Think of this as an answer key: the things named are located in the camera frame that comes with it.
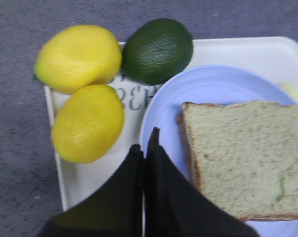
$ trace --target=white tray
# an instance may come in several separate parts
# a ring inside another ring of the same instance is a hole
[[[298,43],[285,37],[196,39],[193,58],[187,68],[223,64],[243,68],[275,84],[289,83],[289,92],[298,102]],[[56,154],[61,201],[64,210],[76,205],[100,187],[125,158],[129,147],[139,142],[142,117],[159,86],[145,86],[117,75],[109,83],[125,105],[126,122],[113,148],[91,164],[63,161]],[[50,124],[69,98],[45,86]]]

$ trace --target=yellow lemon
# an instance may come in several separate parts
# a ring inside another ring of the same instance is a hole
[[[89,85],[74,93],[58,112],[52,143],[65,160],[90,163],[105,155],[124,125],[124,108],[115,89]]]
[[[76,25],[42,47],[34,71],[51,88],[73,94],[84,86],[109,82],[118,73],[121,61],[121,47],[109,30]]]

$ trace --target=avocado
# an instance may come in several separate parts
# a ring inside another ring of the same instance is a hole
[[[154,19],[127,39],[122,74],[141,84],[163,84],[186,68],[193,51],[185,25],[169,18]]]
[[[37,237],[140,237],[143,164],[138,144],[101,188],[46,222]]]
[[[144,193],[146,237],[259,237],[190,184],[159,144],[156,127],[145,159]]]

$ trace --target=white bread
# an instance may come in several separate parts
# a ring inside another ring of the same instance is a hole
[[[252,101],[182,105],[195,187],[242,220],[298,219],[298,106]]]

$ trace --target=light blue plate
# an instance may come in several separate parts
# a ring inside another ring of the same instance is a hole
[[[295,101],[280,88],[245,70],[223,65],[208,65],[183,71],[168,80],[151,100],[140,132],[144,154],[154,127],[160,128],[160,144],[175,166],[187,178],[176,116],[181,104],[217,103],[221,105],[252,100],[277,101],[281,105]],[[298,237],[298,221],[249,221],[262,237]]]

